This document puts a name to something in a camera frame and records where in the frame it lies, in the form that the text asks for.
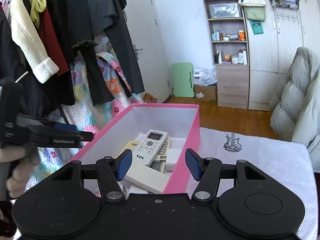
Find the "floral quilt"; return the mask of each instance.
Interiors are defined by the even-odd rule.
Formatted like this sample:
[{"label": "floral quilt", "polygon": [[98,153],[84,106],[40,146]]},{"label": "floral quilt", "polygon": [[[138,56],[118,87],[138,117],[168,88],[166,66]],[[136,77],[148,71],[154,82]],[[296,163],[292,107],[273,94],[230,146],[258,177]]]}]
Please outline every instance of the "floral quilt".
[{"label": "floral quilt", "polygon": [[[93,132],[94,135],[131,103],[143,103],[140,95],[132,94],[129,98],[126,96],[118,75],[124,81],[127,90],[130,91],[130,87],[118,60],[112,54],[104,51],[99,52],[97,53],[97,61],[106,86],[115,99],[111,102],[93,106],[85,63],[75,61],[71,65],[71,73],[76,104],[74,106],[62,106],[70,124],[76,125],[78,130]],[[63,122],[59,114],[56,117],[58,121]],[[27,189],[60,169],[78,151],[79,149],[39,148],[41,163],[31,175]]]}]

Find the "pink box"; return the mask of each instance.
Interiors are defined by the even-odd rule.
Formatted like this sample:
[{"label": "pink box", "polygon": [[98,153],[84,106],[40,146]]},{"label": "pink box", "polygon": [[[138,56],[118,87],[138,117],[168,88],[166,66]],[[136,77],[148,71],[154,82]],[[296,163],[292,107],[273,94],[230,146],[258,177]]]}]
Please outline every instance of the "pink box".
[{"label": "pink box", "polygon": [[104,156],[117,156],[128,141],[150,129],[165,131],[185,143],[164,193],[183,193],[190,172],[185,163],[187,148],[197,151],[200,143],[199,106],[187,104],[131,104],[110,121],[70,161],[93,164]]}]

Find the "human hand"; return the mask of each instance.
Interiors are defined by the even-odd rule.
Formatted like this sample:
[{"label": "human hand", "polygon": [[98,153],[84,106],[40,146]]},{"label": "human hand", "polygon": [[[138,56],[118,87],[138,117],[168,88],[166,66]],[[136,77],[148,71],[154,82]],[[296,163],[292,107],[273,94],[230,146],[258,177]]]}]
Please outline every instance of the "human hand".
[{"label": "human hand", "polygon": [[21,196],[35,166],[39,165],[40,157],[37,148],[32,148],[30,156],[26,157],[27,150],[21,146],[6,146],[0,149],[0,163],[20,160],[12,172],[12,177],[6,182],[9,195],[12,198]]}]

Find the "shelf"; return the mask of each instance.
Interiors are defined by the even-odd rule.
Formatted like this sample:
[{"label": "shelf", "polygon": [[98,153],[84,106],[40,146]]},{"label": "shelf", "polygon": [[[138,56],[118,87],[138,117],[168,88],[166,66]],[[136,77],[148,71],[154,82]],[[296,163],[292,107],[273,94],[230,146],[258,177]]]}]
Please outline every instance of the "shelf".
[{"label": "shelf", "polygon": [[212,43],[247,43],[247,41],[212,41]]},{"label": "shelf", "polygon": [[220,17],[220,18],[208,19],[209,22],[211,22],[211,21],[228,21],[228,20],[243,20],[243,17]]},{"label": "shelf", "polygon": [[248,65],[244,65],[244,64],[215,64],[215,66],[231,66],[231,67],[237,67],[237,66],[241,66],[241,67],[249,67],[249,64]]}]

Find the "wooden floor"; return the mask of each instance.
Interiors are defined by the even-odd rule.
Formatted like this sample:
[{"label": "wooden floor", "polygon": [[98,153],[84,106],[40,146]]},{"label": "wooden floor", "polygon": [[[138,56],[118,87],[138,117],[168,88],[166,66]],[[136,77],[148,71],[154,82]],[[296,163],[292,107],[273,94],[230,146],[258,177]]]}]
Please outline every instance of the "wooden floor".
[{"label": "wooden floor", "polygon": [[171,97],[167,103],[199,105],[201,127],[277,139],[269,125],[271,112],[218,107],[195,98]]}]

